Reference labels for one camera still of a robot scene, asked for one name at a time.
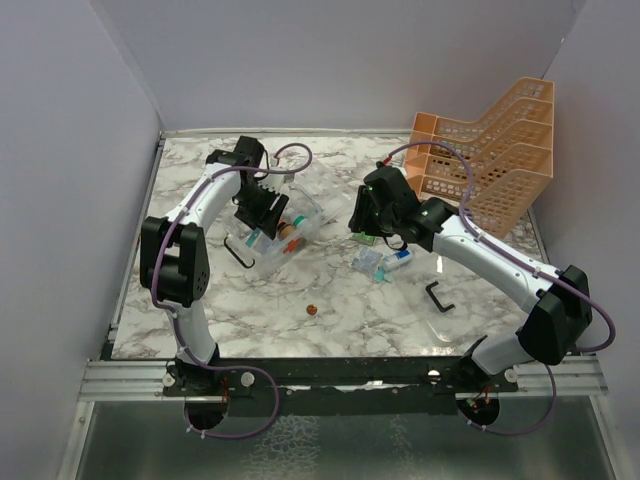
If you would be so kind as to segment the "green small packet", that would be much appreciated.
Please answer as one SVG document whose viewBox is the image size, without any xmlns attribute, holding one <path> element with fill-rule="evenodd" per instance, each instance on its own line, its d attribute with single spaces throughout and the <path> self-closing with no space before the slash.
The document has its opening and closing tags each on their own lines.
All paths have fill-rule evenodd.
<svg viewBox="0 0 640 480">
<path fill-rule="evenodd" d="M 370 236 L 364 233 L 354 233 L 351 237 L 352 240 L 359 242 L 364 245 L 373 245 L 376 241 L 374 236 Z"/>
</svg>

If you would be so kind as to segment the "brown orange-cap medicine bottle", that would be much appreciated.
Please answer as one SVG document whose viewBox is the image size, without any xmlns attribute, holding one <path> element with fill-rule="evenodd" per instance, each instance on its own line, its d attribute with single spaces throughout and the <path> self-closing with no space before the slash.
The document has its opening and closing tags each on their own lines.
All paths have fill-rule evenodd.
<svg viewBox="0 0 640 480">
<path fill-rule="evenodd" d="M 293 224 L 282 220 L 279 222 L 277 226 L 278 239 L 284 241 L 287 237 L 292 235 L 295 231 L 296 231 L 296 227 Z"/>
</svg>

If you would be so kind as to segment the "white green-label medicine bottle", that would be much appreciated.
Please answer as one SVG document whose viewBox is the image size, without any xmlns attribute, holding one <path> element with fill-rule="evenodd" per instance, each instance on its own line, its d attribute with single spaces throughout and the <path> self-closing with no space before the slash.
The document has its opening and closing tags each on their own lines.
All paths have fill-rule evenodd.
<svg viewBox="0 0 640 480">
<path fill-rule="evenodd" d="M 305 215 L 298 215 L 292 222 L 295 229 L 303 234 L 309 234 L 314 229 L 313 222 Z"/>
</svg>

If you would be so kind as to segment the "clear plastic medicine box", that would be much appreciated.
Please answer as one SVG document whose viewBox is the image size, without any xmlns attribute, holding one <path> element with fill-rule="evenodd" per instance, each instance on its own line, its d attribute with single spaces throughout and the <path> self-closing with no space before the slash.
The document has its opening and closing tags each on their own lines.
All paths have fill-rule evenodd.
<svg viewBox="0 0 640 480">
<path fill-rule="evenodd" d="M 257 191 L 237 207 L 223 245 L 243 268 L 269 277 L 316 240 L 333 212 L 332 188 L 308 173 L 270 175 Z"/>
</svg>

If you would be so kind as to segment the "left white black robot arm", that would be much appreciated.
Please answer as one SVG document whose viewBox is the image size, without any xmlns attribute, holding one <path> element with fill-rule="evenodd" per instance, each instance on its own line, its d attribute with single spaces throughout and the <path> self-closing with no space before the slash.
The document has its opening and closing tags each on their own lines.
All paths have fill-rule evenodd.
<svg viewBox="0 0 640 480">
<path fill-rule="evenodd" d="M 210 279 L 206 233 L 228 204 L 236 218 L 273 239 L 288 197 L 256 178 L 275 174 L 261 167 L 265 147 L 242 136 L 233 150 L 216 149 L 204 172 L 176 207 L 162 217 L 147 217 L 141 226 L 139 278 L 155 307 L 166 312 L 177 343 L 177 359 L 190 364 L 186 382 L 206 395 L 220 385 L 216 341 L 209 332 L 201 302 Z"/>
</svg>

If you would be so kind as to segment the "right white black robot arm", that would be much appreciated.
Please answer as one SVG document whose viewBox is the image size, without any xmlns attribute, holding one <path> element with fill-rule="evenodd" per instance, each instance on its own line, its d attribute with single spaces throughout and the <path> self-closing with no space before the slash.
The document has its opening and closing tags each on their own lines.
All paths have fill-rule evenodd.
<svg viewBox="0 0 640 480">
<path fill-rule="evenodd" d="M 514 365 L 559 364 L 592 321 L 584 271 L 538 262 L 467 224 L 451 204 L 439 198 L 419 200 L 395 167 L 381 166 L 364 178 L 349 227 L 382 238 L 398 235 L 407 244 L 449 258 L 526 313 L 514 332 L 484 336 L 465 352 L 459 378 L 469 390 L 483 390 Z"/>
</svg>

